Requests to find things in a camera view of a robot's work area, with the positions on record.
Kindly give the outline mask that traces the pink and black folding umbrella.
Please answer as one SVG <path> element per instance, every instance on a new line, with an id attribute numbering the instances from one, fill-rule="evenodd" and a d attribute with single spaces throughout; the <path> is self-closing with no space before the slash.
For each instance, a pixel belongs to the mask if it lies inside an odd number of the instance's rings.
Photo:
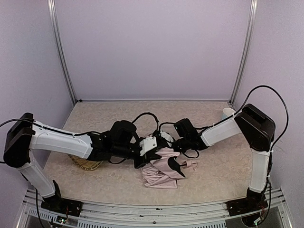
<path id="1" fill-rule="evenodd" d="M 182 168 L 196 170 L 198 163 L 193 160 L 180 160 L 180 152 L 170 148 L 160 149 L 157 153 L 159 159 L 152 160 L 146 164 L 142 171 L 144 186 L 154 189 L 177 189 L 177 181 L 185 179 Z"/>

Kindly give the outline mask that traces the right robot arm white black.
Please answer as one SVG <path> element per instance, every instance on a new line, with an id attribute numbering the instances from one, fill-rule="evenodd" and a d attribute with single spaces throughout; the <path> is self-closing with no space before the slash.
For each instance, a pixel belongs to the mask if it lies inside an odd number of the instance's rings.
<path id="1" fill-rule="evenodd" d="M 157 136 L 176 152 L 202 151 L 231 137 L 242 135 L 252 152 L 251 181 L 247 200 L 262 201 L 270 185 L 275 122 L 252 104 L 232 112 L 225 119 L 203 129 L 196 129 L 188 118 L 174 123 L 179 139 L 159 130 Z"/>

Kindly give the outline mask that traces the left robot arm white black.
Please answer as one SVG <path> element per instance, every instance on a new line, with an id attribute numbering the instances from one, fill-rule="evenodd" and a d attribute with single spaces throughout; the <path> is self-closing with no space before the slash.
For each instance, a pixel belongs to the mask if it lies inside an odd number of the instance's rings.
<path id="1" fill-rule="evenodd" d="M 112 157 L 131 159 L 136 169 L 160 156 L 154 151 L 156 137 L 140 138 L 136 126 L 126 120 L 116 121 L 104 133 L 73 133 L 60 130 L 33 119 L 25 113 L 7 133 L 3 159 L 20 173 L 47 199 L 60 197 L 57 184 L 44 173 L 32 150 L 46 150 L 74 155 L 88 161 L 108 161 Z"/>

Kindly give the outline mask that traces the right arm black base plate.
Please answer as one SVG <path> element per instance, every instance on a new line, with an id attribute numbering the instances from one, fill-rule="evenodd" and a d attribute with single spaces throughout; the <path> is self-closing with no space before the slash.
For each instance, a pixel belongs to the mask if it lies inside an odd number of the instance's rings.
<path id="1" fill-rule="evenodd" d="M 264 195 L 249 196 L 241 199 L 230 200 L 226 203 L 230 216 L 246 214 L 267 208 L 268 203 Z"/>

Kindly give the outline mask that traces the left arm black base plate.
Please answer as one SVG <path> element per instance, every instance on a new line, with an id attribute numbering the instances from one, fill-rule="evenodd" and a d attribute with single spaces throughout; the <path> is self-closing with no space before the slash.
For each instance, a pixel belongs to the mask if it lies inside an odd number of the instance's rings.
<path id="1" fill-rule="evenodd" d="M 79 217 L 83 202 L 73 199 L 66 199 L 57 195 L 43 198 L 41 208 L 49 211 L 65 214 L 68 216 Z"/>

